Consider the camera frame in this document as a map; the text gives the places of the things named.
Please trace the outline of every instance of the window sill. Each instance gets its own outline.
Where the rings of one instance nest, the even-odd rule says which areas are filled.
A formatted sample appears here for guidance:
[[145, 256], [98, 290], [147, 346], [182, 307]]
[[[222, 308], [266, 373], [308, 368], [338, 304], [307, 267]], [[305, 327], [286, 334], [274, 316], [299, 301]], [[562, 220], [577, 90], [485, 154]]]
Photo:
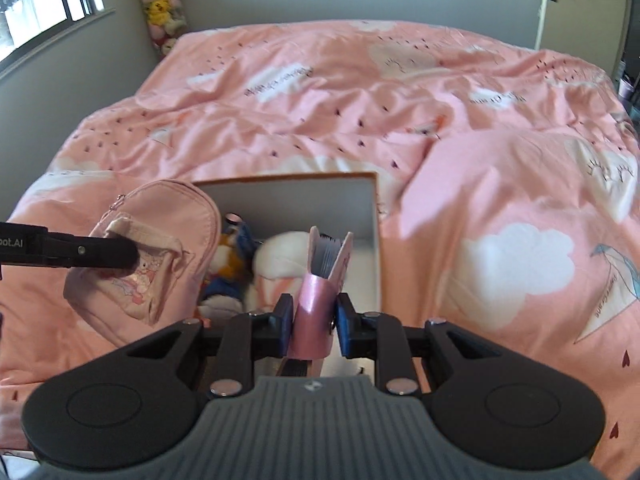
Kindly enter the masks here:
[[59, 40], [62, 40], [62, 38], [65, 38], [69, 34], [73, 34], [76, 30], [86, 27], [87, 25], [91, 25], [92, 23], [95, 23], [98, 20], [101, 20], [105, 16], [109, 16], [114, 12], [115, 12], [115, 9], [104, 9], [104, 10], [100, 10], [99, 12], [96, 12], [95, 14], [92, 14], [91, 16], [82, 18], [77, 22], [73, 22], [71, 25], [69, 25], [67, 28], [65, 28], [61, 32], [57, 33], [55, 36], [49, 38], [48, 40], [43, 41], [41, 44], [32, 48], [30, 51], [24, 54], [24, 56], [21, 56], [19, 59], [11, 63], [11, 65], [7, 66], [4, 70], [1, 70], [0, 81], [2, 81], [2, 79], [4, 79], [11, 72], [16, 70], [18, 67], [22, 66], [25, 62], [30, 60], [32, 57], [37, 56], [43, 50], [49, 48], [51, 45], [57, 43]]

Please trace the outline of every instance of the storage box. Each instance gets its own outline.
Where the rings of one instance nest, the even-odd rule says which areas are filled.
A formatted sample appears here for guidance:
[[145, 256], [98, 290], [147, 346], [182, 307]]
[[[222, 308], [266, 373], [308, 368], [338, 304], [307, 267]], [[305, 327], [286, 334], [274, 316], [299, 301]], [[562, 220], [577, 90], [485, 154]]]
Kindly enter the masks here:
[[[380, 246], [374, 173], [265, 176], [196, 183], [216, 202], [220, 213], [245, 220], [258, 240], [287, 231], [317, 226], [335, 238], [354, 233], [354, 247], [343, 291], [358, 312], [380, 311]], [[347, 361], [334, 333], [323, 376], [353, 375], [364, 368], [373, 377], [370, 360]]]

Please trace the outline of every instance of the pink bedding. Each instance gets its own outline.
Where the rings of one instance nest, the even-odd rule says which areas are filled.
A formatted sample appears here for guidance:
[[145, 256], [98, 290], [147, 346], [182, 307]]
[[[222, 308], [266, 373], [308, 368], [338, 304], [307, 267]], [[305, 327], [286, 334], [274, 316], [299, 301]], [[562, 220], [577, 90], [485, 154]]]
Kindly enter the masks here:
[[[593, 463], [640, 464], [639, 150], [606, 74], [476, 34], [395, 22], [183, 37], [138, 93], [84, 120], [12, 220], [87, 234], [156, 178], [374, 171], [383, 309], [440, 315], [585, 381]], [[111, 349], [66, 271], [0, 283], [0, 446], [41, 381]]]

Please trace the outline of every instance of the window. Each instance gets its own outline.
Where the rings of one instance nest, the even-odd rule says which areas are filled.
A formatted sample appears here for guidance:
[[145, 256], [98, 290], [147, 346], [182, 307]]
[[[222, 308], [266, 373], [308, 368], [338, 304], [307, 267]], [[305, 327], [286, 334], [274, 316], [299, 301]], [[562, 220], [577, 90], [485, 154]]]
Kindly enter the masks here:
[[95, 10], [93, 0], [0, 0], [0, 71]]

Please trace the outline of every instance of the white door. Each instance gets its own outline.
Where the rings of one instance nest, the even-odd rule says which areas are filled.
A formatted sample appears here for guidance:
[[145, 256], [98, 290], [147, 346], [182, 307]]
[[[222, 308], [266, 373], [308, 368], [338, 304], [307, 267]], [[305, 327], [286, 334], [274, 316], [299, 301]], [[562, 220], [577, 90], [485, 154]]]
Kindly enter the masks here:
[[630, 0], [544, 0], [538, 46], [580, 57], [612, 75], [626, 40]]

